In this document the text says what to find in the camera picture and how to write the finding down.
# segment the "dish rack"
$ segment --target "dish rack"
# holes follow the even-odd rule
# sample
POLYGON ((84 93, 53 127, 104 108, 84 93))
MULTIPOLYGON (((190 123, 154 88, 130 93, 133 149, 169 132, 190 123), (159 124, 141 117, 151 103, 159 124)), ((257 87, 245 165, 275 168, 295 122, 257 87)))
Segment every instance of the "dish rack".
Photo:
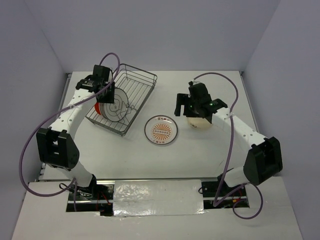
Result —
POLYGON ((95 107, 92 107, 85 117, 95 125, 121 136, 126 135, 154 90, 157 78, 157 75, 151 72, 122 63, 119 74, 114 81, 115 87, 122 89, 128 98, 127 111, 124 118, 119 121, 111 121, 98 114, 95 107))

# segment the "plate with orange design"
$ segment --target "plate with orange design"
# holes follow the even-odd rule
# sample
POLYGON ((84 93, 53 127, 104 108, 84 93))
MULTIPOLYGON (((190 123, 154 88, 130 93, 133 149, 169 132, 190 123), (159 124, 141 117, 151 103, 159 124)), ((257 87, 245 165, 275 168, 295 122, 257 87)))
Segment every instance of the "plate with orange design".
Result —
POLYGON ((178 126, 171 117, 157 115, 146 122, 144 134, 150 142, 157 145, 166 145, 176 139, 178 126))

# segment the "white plate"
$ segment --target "white plate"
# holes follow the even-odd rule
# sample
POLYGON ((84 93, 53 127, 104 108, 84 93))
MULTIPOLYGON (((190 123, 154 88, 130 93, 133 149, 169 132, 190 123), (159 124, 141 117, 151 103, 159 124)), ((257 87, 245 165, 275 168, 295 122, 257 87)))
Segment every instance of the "white plate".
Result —
POLYGON ((114 103, 100 103, 99 109, 104 118, 111 122, 119 122, 126 116, 128 105, 129 100, 125 91, 116 88, 114 90, 114 103))
POLYGON ((157 145, 166 145, 176 139, 178 126, 171 117, 157 115, 146 122, 144 134, 150 142, 157 145))

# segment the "plastic sheet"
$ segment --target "plastic sheet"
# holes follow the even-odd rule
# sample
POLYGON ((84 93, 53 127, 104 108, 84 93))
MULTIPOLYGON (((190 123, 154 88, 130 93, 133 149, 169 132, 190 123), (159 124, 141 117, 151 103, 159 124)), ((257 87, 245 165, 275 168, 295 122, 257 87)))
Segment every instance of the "plastic sheet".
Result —
POLYGON ((114 216, 203 214, 200 180, 116 181, 114 216))

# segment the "wall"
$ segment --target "wall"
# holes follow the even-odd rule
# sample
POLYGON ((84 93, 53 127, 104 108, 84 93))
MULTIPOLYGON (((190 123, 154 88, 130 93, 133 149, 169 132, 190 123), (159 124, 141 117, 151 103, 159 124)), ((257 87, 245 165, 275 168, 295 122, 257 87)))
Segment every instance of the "wall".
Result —
MULTIPOLYGON (((34 127, 58 109, 65 76, 23 0, 1 1, 0 32, 0 238, 8 240, 25 194, 20 151, 34 127)), ((33 141, 24 159, 26 181, 34 181, 40 166, 33 141)))
POLYGON ((244 70, 280 0, 25 1, 71 72, 107 52, 148 70, 244 70))
POLYGON ((282 176, 305 240, 319 239, 320 1, 281 0, 244 80, 262 133, 279 138, 282 176))

